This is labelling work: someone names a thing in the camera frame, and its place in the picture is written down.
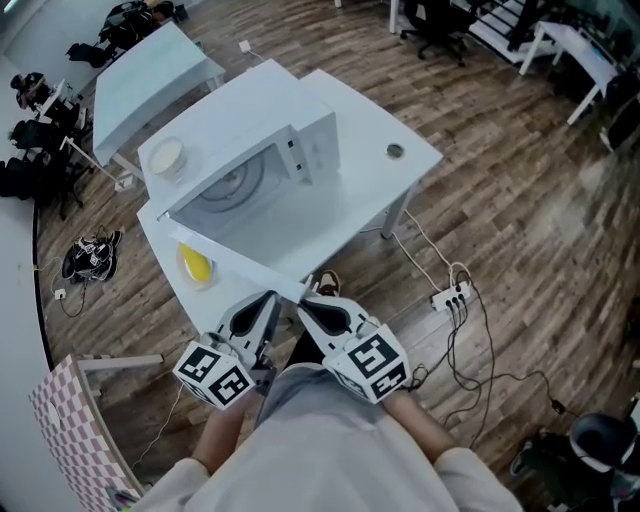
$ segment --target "power strip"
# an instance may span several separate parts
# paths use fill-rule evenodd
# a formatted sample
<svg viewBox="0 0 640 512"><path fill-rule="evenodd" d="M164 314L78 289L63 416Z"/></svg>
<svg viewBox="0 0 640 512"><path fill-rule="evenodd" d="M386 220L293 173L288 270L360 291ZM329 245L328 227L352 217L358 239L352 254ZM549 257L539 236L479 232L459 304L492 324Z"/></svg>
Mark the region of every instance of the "power strip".
<svg viewBox="0 0 640 512"><path fill-rule="evenodd" d="M431 297L431 305L433 306L433 309L438 312L448 311L449 307L453 305L453 299L462 302L462 299L467 301L469 298L471 298L469 283L462 281L451 288L447 288L446 290L433 295Z"/></svg>

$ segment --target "table leg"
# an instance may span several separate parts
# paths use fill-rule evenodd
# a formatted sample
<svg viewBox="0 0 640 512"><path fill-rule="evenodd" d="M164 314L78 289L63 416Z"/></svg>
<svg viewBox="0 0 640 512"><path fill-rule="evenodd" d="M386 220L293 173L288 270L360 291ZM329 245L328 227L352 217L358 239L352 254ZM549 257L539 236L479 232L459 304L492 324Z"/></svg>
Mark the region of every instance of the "table leg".
<svg viewBox="0 0 640 512"><path fill-rule="evenodd" d="M120 153L113 155L113 161L120 165L125 171L130 172L136 178L144 182L144 175L139 167L133 165L129 160L123 157Z"/></svg>
<svg viewBox="0 0 640 512"><path fill-rule="evenodd" d="M531 65L531 61L536 56L536 52L538 51L538 46L540 46L540 43L542 42L543 37L544 37L544 30L540 25L538 25L538 28L536 29L536 38L533 40L533 43L531 43L531 48L529 48L529 53L527 53L527 56L524 59L524 62L522 63L522 67L520 67L521 75L524 75L529 69L529 66Z"/></svg>
<svg viewBox="0 0 640 512"><path fill-rule="evenodd" d="M551 63L554 68L558 65L558 62L560 62L560 57L562 57L562 54L564 53L564 48L562 48L562 46L560 45L558 46L558 53L556 53L556 56L553 58L553 62Z"/></svg>
<svg viewBox="0 0 640 512"><path fill-rule="evenodd" d="M396 25L398 24L398 11L400 10L400 0L391 0L389 7L389 32L396 33Z"/></svg>
<svg viewBox="0 0 640 512"><path fill-rule="evenodd" d="M164 362L164 358L156 354L153 356L114 357L109 359L80 359L77 362L82 371L93 372L96 370L122 370L125 368L153 366Z"/></svg>
<svg viewBox="0 0 640 512"><path fill-rule="evenodd" d="M402 216L402 212L407 207L409 200L411 199L411 194L413 194L413 186L409 188L404 194L402 194L398 199L396 199L391 206L389 207L389 211L387 212L387 218L384 220L384 224L382 226L382 230L380 234L382 238L391 238L393 235L393 230L400 220Z"/></svg>
<svg viewBox="0 0 640 512"><path fill-rule="evenodd" d="M598 92L600 91L600 88L597 85L594 85L593 88L589 91L589 94L587 94L584 99L582 100L582 103L580 103L580 105L578 105L578 108L576 108L573 111L573 114L571 114L571 116L569 117L569 119L567 119L567 124L569 126L571 126L573 123L576 122L576 120L580 117L580 114L582 114L586 108L591 104L591 102L593 101L593 98L596 97L596 94L598 94Z"/></svg>

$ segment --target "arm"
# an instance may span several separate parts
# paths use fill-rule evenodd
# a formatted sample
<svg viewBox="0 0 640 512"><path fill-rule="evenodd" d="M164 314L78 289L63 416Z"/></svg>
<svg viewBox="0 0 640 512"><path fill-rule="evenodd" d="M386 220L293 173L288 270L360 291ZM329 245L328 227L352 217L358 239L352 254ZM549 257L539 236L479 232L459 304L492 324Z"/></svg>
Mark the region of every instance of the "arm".
<svg viewBox="0 0 640 512"><path fill-rule="evenodd" d="M244 413L251 405L253 394L247 393L226 411L211 412L192 457L179 461L133 510L182 512L191 497L233 454Z"/></svg>
<svg viewBox="0 0 640 512"><path fill-rule="evenodd" d="M392 393L382 405L413 438L431 464L435 464L444 452L458 446L455 438L424 412L406 391Z"/></svg>
<svg viewBox="0 0 640 512"><path fill-rule="evenodd" d="M420 447L460 512L522 512L480 458L424 412L406 391L383 400L384 408Z"/></svg>
<svg viewBox="0 0 640 512"><path fill-rule="evenodd" d="M191 458L207 468L210 475L213 475L236 450L244 413L251 405L253 394L247 393L226 411L216 410L209 415Z"/></svg>

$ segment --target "power adapter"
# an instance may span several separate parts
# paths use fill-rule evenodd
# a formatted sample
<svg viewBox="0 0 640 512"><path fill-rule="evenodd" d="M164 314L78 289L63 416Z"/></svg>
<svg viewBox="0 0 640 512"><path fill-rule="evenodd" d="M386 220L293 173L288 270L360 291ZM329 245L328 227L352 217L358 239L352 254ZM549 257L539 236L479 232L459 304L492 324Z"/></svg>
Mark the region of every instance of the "power adapter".
<svg viewBox="0 0 640 512"><path fill-rule="evenodd" d="M240 45L240 51L242 53L249 53L251 51L251 45L246 39L244 41L240 41L238 44Z"/></svg>
<svg viewBox="0 0 640 512"><path fill-rule="evenodd" d="M466 281L461 281L455 286L447 288L446 290L433 295L431 297L431 305L433 306L433 309L440 313L442 311L449 310L449 306L453 302L453 299L459 301L462 301L464 299L466 301L470 297L471 290L469 288L469 283L467 283Z"/></svg>

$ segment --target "white sleeve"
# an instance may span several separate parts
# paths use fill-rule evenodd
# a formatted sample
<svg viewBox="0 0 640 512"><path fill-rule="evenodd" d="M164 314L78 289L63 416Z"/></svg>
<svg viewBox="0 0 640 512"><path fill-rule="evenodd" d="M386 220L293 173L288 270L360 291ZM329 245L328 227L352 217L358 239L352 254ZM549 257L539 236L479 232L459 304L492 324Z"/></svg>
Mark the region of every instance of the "white sleeve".
<svg viewBox="0 0 640 512"><path fill-rule="evenodd" d="M135 504L133 512L182 512L209 473L195 459L183 459Z"/></svg>
<svg viewBox="0 0 640 512"><path fill-rule="evenodd" d="M460 512L522 512L513 494L471 450L448 450L433 467Z"/></svg>

